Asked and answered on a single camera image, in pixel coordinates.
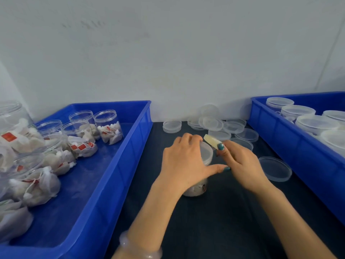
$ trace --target translucent bangle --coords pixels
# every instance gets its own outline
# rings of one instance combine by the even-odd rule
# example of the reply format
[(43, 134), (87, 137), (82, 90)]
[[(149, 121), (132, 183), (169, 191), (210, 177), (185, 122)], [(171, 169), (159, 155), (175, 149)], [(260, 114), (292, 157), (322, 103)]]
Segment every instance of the translucent bangle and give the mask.
[(134, 256), (137, 256), (138, 258), (149, 258), (149, 259), (161, 259), (162, 258), (162, 248), (160, 248), (156, 252), (149, 253), (134, 244), (132, 244), (128, 238), (127, 238), (127, 231), (124, 231), (119, 238), (121, 247), (133, 254)]

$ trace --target fingernail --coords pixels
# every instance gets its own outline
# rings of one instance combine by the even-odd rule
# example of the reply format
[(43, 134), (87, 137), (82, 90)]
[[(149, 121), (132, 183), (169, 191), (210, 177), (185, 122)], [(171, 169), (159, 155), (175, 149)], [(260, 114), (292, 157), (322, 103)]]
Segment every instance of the fingernail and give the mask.
[(218, 150), (221, 150), (221, 151), (224, 150), (224, 144), (222, 143), (217, 144), (217, 147), (218, 147)]

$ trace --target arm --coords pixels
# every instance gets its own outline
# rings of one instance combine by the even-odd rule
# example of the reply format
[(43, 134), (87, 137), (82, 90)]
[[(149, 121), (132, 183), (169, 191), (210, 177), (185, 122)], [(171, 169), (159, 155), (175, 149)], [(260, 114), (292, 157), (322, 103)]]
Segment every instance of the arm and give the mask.
[(159, 250), (171, 214), (182, 194), (201, 180), (222, 172), (226, 165), (205, 166), (199, 135), (184, 134), (163, 152), (162, 169), (144, 205), (128, 230), (127, 238), (137, 253), (119, 247), (112, 259), (143, 258)]
[(267, 179), (255, 154), (231, 141), (219, 144), (218, 149), (218, 154), (231, 167), (234, 177), (256, 195), (289, 259), (336, 259), (283, 192)]

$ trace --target forearm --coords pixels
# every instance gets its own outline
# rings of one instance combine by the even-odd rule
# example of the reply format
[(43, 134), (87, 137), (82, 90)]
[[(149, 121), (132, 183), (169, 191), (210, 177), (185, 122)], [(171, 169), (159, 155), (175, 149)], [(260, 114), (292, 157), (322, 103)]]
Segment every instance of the forearm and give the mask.
[[(146, 252), (158, 251), (180, 194), (156, 180), (127, 232), (131, 244)], [(136, 258), (119, 247), (113, 259)]]
[(289, 259), (335, 258), (278, 188), (272, 185), (257, 198)]

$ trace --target person's left hand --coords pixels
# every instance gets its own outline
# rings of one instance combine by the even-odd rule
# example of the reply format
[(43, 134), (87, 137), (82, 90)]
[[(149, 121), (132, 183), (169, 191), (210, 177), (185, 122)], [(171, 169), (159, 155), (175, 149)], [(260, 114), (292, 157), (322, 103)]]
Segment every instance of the person's left hand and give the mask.
[(223, 164), (204, 165), (200, 153), (202, 140), (200, 135), (188, 133), (177, 137), (172, 146), (164, 149), (162, 170), (156, 181), (174, 187), (182, 195), (201, 180), (221, 173), (225, 168), (230, 170)]

